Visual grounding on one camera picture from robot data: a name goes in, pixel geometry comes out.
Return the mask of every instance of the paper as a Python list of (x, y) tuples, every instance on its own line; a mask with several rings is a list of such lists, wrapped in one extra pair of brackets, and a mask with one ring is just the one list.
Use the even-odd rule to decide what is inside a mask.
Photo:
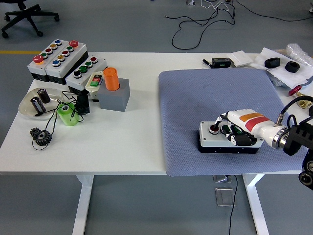
[[(280, 59), (280, 66), (273, 68), (273, 69), (266, 68), (264, 66), (264, 61), (270, 58), (274, 58), (274, 57), (278, 57)], [(299, 64), (300, 69), (296, 73), (292, 73), (292, 72), (288, 72), (285, 69), (285, 65), (289, 61), (294, 61), (294, 60), (282, 54), (279, 54), (275, 51), (272, 51), (270, 49), (263, 48), (261, 54), (258, 55), (253, 61), (253, 63), (250, 63), (249, 65), (257, 69), (267, 70), (269, 73), (271, 73), (273, 76), (281, 80), (291, 89), (295, 88), (298, 85), (307, 83), (308, 82), (307, 79), (310, 79), (313, 76), (313, 67)]]

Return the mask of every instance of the gray floor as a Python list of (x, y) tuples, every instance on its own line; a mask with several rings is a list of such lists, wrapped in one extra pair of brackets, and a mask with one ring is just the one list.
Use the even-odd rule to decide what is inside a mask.
[[(240, 0), (260, 14), (297, 20), (312, 16), (309, 0)], [(179, 20), (187, 15), (208, 18), (211, 9), (186, 6), (185, 0), (42, 1), (42, 10), (58, 12), (60, 21), (34, 17), (42, 38), (24, 20), (0, 37), (0, 50), (42, 50), (54, 39), (76, 39), (88, 51), (185, 52), (171, 45)], [(258, 53), (263, 47), (282, 49), (298, 43), (313, 55), (313, 20), (283, 22), (256, 16), (235, 2), (236, 24), (209, 27), (198, 48), (186, 52)], [(0, 3), (0, 15), (17, 10)], [(221, 12), (218, 19), (225, 19)], [(203, 28), (186, 24), (175, 42), (179, 47), (198, 43)], [(27, 93), (32, 77), (27, 64), (33, 55), (0, 54), (0, 144)], [(233, 215), (232, 234), (255, 234), (242, 178)], [(94, 180), (87, 235), (96, 234), (227, 234), (229, 208), (218, 208), (211, 176), (169, 178), (167, 176), (98, 176)], [(311, 234), (309, 216), (312, 192), (293, 176), (265, 176), (258, 183), (270, 234)], [(0, 234), (71, 234), (80, 183), (75, 176), (1, 176)]]

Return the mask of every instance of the battery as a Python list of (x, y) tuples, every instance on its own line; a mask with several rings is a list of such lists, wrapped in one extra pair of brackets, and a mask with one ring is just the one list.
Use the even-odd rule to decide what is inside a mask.
[(31, 98), (30, 102), (32, 103), (38, 114), (42, 114), (46, 111), (44, 104), (38, 97)]
[(215, 69), (218, 68), (229, 68), (232, 60), (229, 58), (212, 58), (212, 66)]
[(41, 101), (44, 104), (47, 104), (50, 102), (50, 97), (47, 93), (47, 91), (45, 90), (45, 88), (41, 88), (37, 91), (37, 94), (39, 95), (39, 98), (41, 99)]

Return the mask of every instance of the white control box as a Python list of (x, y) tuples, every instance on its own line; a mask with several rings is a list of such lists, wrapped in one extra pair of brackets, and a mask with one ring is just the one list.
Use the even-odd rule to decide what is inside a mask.
[(64, 78), (76, 62), (87, 52), (86, 44), (83, 43), (78, 43), (78, 46), (73, 49), (69, 56), (65, 57), (65, 60), (60, 63), (60, 66), (55, 67), (52, 65), (53, 61), (50, 62), (45, 68), (47, 75), (56, 78)]
[[(51, 45), (55, 45), (56, 41), (60, 41), (61, 45), (57, 46), (55, 50), (51, 49)], [(56, 39), (49, 46), (47, 46), (40, 54), (46, 53), (48, 57), (44, 59), (41, 63), (36, 64), (34, 61), (30, 62), (28, 65), (28, 69), (31, 73), (39, 74), (39, 75), (47, 75), (45, 71), (45, 67), (53, 61), (58, 54), (60, 54), (66, 47), (68, 46), (68, 41)]]
[(92, 67), (88, 69), (88, 71), (86, 73), (82, 73), (80, 78), (75, 78), (74, 77), (74, 72), (72, 72), (68, 77), (66, 77), (66, 82), (67, 85), (69, 87), (75, 88), (77, 90), (82, 91), (83, 89), (85, 89), (85, 86), (91, 76), (92, 73), (94, 72), (98, 72), (98, 71), (102, 71), (104, 70), (106, 67), (108, 67), (107, 65), (107, 61), (99, 56), (89, 56), (88, 59), (82, 63), (78, 69), (81, 66), (86, 66), (86, 63), (90, 63), (92, 60), (90, 60), (91, 58), (97, 58), (97, 63), (92, 63)]
[[(202, 121), (199, 127), (199, 140), (202, 152), (207, 153), (256, 153), (261, 147), (263, 139), (257, 138), (254, 145), (236, 146), (233, 145), (221, 131), (214, 135), (209, 132), (210, 126), (214, 125), (214, 121)], [(227, 125), (227, 121), (222, 121), (219, 128)]]

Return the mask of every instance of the gear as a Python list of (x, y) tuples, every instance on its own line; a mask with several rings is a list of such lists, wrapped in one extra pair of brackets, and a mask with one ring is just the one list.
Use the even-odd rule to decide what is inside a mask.
[(40, 130), (36, 127), (36, 128), (33, 128), (31, 129), (30, 131), (30, 135), (35, 138), (35, 136), (37, 136), (37, 134), (40, 132)]
[(39, 146), (46, 146), (52, 140), (52, 135), (47, 130), (41, 131), (38, 128), (33, 128), (30, 134)]

